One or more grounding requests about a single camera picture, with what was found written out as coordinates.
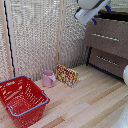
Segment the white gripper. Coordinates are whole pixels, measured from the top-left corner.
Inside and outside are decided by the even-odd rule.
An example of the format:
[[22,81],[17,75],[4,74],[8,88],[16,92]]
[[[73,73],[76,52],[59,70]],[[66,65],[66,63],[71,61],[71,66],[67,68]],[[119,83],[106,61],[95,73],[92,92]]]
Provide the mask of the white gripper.
[[[75,13],[75,18],[83,25],[87,24],[96,13],[107,4],[106,1],[78,1],[79,9]],[[109,5],[105,6],[108,12],[111,12]],[[92,19],[94,25],[97,25],[97,21]]]

